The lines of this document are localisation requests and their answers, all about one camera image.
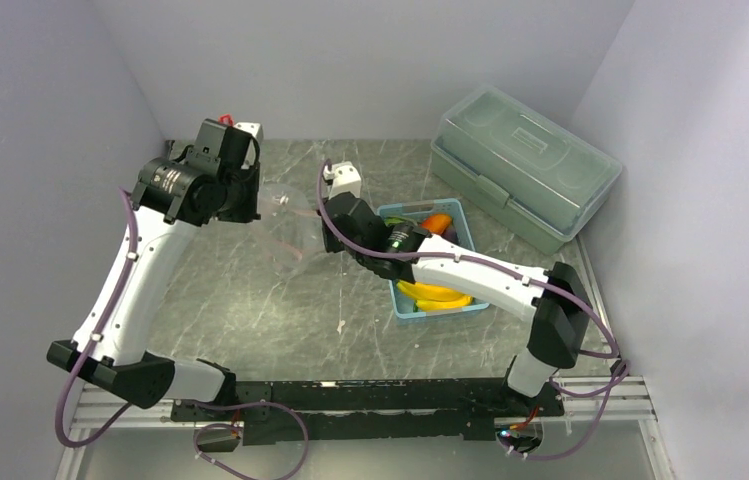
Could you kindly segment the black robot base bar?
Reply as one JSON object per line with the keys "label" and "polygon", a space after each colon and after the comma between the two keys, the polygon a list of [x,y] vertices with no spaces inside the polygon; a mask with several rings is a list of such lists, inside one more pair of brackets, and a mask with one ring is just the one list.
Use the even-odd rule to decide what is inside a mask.
{"label": "black robot base bar", "polygon": [[534,399],[505,393],[499,378],[429,380],[240,381],[233,404],[247,446],[312,440],[460,437],[487,441],[511,423],[560,417],[556,391]]}

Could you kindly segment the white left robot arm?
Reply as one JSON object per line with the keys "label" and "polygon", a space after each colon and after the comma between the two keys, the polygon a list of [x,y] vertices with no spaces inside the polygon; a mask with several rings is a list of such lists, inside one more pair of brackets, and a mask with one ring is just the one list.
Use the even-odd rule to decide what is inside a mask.
{"label": "white left robot arm", "polygon": [[206,360],[153,354],[150,326],[174,269],[212,220],[256,221],[263,127],[206,119],[179,157],[146,163],[126,199],[127,229],[97,301],[73,337],[53,342],[50,364],[142,409],[197,401],[214,420],[237,406],[236,376]]}

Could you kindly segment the orange mango fruit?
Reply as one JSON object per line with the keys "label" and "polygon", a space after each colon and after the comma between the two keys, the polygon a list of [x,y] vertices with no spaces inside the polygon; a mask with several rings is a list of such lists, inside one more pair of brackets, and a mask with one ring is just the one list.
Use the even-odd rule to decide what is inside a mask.
{"label": "orange mango fruit", "polygon": [[424,219],[420,226],[432,234],[442,235],[453,223],[450,215],[435,213]]}

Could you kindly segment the clear zip top bag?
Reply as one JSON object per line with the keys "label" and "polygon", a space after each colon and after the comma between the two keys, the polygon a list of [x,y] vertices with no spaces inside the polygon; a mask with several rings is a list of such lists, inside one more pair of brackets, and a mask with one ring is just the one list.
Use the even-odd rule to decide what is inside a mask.
{"label": "clear zip top bag", "polygon": [[304,192],[266,183],[259,190],[257,211],[260,219],[251,223],[251,232],[278,276],[297,276],[327,255],[320,216]]}

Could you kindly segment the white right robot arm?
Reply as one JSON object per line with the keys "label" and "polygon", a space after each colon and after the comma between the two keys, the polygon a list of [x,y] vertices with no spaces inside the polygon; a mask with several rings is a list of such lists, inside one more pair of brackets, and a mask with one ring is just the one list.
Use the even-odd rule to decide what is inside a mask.
{"label": "white right robot arm", "polygon": [[322,198],[318,210],[328,251],[345,250],[388,281],[441,286],[530,321],[527,344],[515,354],[500,391],[510,413],[528,413],[551,377],[583,354],[586,329],[597,315],[569,265],[516,265],[413,224],[389,226],[352,193]]}

